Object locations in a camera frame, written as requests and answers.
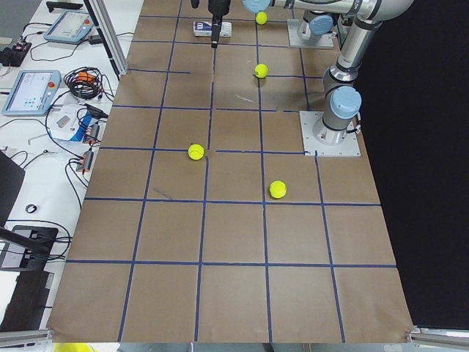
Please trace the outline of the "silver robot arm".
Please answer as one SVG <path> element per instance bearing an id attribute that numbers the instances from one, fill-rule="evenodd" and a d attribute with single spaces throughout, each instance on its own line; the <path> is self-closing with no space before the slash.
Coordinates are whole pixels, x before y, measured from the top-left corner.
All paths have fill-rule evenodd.
<path id="1" fill-rule="evenodd" d="M 318 40 L 323 35 L 330 34 L 333 27 L 334 18 L 331 13 L 305 10 L 298 34 L 305 41 Z"/>
<path id="2" fill-rule="evenodd" d="M 244 1 L 243 6 L 253 14 L 268 7 L 302 9 L 306 12 L 326 12 L 350 15 L 353 18 L 344 45 L 336 63 L 323 76 L 326 106 L 312 132 L 321 144 L 341 144 L 347 135 L 347 126 L 358 115 L 362 99 L 353 87 L 358 77 L 363 55 L 375 32 L 384 21 L 403 14 L 411 1 Z"/>

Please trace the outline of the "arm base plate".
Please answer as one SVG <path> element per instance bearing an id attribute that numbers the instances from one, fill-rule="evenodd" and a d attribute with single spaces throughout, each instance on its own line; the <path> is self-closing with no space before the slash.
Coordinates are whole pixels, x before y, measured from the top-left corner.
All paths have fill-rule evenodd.
<path id="1" fill-rule="evenodd" d="M 312 34 L 307 23 L 301 19 L 288 19 L 287 30 L 291 48 L 314 48 L 332 50 L 334 48 L 331 33 Z"/>
<path id="2" fill-rule="evenodd" d="M 300 111 L 300 128 L 304 153 L 317 157 L 359 157 L 356 132 L 350 122 L 344 131 L 333 131 L 323 123 L 322 111 Z"/>

